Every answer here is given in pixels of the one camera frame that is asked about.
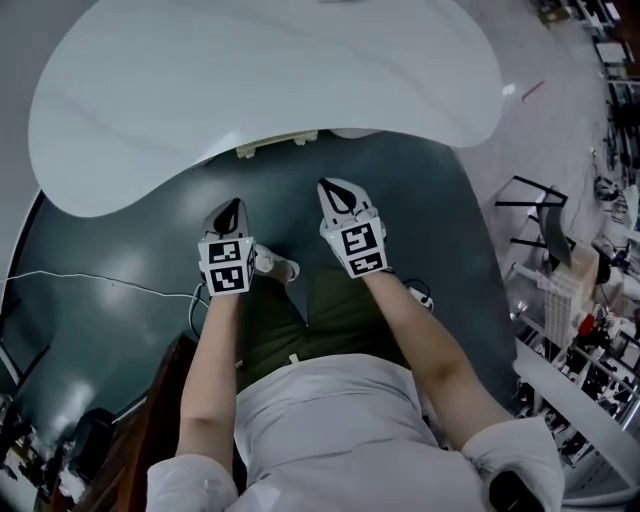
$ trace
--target person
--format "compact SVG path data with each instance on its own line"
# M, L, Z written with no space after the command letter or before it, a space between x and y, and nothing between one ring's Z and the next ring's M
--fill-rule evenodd
M497 403L393 273L313 274L307 325L285 288L298 265L257 252L250 291L211 302L148 512L560 510L543 419Z

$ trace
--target white desk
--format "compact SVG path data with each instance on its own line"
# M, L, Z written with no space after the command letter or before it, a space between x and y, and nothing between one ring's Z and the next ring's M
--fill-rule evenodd
M100 0L41 76L29 151L49 199L92 217L267 137L370 128L467 147L501 108L495 55L454 0Z

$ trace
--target shirt sleeve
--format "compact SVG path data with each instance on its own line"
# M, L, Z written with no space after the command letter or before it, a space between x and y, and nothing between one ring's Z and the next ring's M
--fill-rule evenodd
M180 455L147 473L147 512L221 512L237 499L231 475L202 455Z
M503 471L514 471L545 511L559 511L564 472L553 436L542 418L499 423L473 436L462 454L476 467L485 485Z

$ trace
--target floor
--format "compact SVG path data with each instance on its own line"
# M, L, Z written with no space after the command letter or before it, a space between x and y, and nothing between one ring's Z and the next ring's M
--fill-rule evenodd
M549 30L524 0L460 3L486 31L505 83L503 118L483 145L458 151L456 159L447 148L406 136L325 136L305 148L268 148L249 162L223 155L98 219L73 218L45 202L19 272L90 272L191 293L199 280L195 240L202 219L238 191L261 242L313 268L331 258L317 234L314 183L325 175L352 179L381 210L398 273L431 286L436 316L490 390L508 400L514 350L500 273L514 257L508 240L524 217L492 204L514 174L555 184L570 196L566 227L579 238L593 237L601 218L585 179L590 148L599 144L606 122L605 84L580 26ZM309 215L310 208L317 215ZM303 283L292 290L301 308ZM18 363L26 366L43 346L52 347L19 397L49 443L86 408L117 410L134 399L148 386L164 348L187 329L186 299L48 277L17 282L13 293L22 302L7 322L5 342L13 340ZM199 310L198 325L201 320Z

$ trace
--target dark green floor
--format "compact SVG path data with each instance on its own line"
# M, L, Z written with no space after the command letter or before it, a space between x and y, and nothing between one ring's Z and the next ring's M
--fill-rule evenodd
M489 390L506 402L515 388L515 346L493 247L453 152L421 139L323 135L306 147L259 150L248 161L225 154L101 218L74 218L45 201L18 272L87 272L190 294L200 279L202 221L219 203L239 196L258 241L300 262L303 274L291 293L304 309L305 269L333 262L318 234L315 186L322 176L366 188L386 223L396 272L431 287L435 315ZM19 365L25 368L51 344L19 395L23 412L50 443L87 407L117 411L143 392L167 345L188 331L188 299L109 283L31 277L15 282L12 298L21 303L4 338ZM203 309L196 314L198 328Z

